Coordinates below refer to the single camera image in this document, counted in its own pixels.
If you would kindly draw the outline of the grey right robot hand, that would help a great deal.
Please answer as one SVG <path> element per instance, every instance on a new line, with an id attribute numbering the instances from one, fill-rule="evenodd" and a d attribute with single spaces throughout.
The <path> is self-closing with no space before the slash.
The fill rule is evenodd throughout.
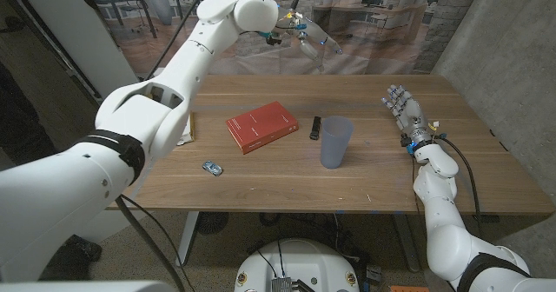
<path id="1" fill-rule="evenodd" d="M 427 119 L 412 94 L 402 85 L 391 85 L 387 94 L 388 99 L 383 97 L 382 102 L 394 116 L 400 131 L 413 143 L 431 142 L 432 135 L 428 131 Z"/>

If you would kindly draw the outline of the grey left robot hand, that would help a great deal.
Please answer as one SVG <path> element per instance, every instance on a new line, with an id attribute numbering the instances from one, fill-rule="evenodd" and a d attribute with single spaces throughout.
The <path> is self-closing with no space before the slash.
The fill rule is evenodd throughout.
<path id="1" fill-rule="evenodd" d="M 328 46 L 335 54 L 342 54 L 340 45 L 317 23 L 295 10 L 279 7 L 275 27 L 269 33 L 260 32 L 260 35 L 265 37 L 267 44 L 275 45 L 281 44 L 282 36 L 285 34 L 299 40 L 301 52 L 314 62 L 320 72 L 324 70 L 323 55 L 313 43 Z"/>

